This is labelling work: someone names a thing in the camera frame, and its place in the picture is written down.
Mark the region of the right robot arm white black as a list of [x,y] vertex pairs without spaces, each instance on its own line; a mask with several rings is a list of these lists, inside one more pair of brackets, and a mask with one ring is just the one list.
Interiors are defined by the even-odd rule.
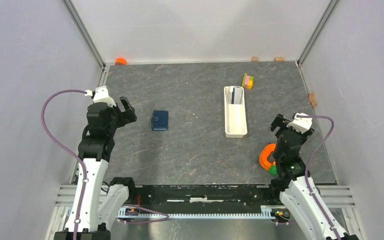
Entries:
[[357,240],[329,211],[300,156],[302,145],[314,133],[314,118],[295,113],[289,120],[278,114],[270,124],[277,138],[271,152],[277,176],[269,184],[269,199],[286,206],[308,240]]

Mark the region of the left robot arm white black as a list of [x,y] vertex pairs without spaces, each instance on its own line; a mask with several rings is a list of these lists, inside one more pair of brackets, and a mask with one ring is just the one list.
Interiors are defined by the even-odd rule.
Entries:
[[137,198],[131,177],[115,177],[100,202],[103,178],[115,146],[115,132],[137,120],[128,99],[122,96],[120,101],[124,111],[105,102],[87,108],[88,124],[78,146],[80,170],[73,206],[64,229],[54,234],[55,240],[109,240],[120,208]]

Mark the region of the blue card holder wallet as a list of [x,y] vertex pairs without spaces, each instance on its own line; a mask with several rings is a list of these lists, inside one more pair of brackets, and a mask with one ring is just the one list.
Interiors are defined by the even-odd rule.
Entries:
[[151,117],[153,131],[167,131],[169,128],[169,112],[167,110],[154,110]]

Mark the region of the white plastic tray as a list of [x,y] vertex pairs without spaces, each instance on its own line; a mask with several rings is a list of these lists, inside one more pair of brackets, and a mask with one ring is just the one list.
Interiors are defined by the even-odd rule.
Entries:
[[243,138],[248,133],[246,107],[245,107],[245,91],[243,88],[242,104],[230,104],[231,97],[229,88],[225,86],[223,89],[224,99],[224,132],[227,138]]

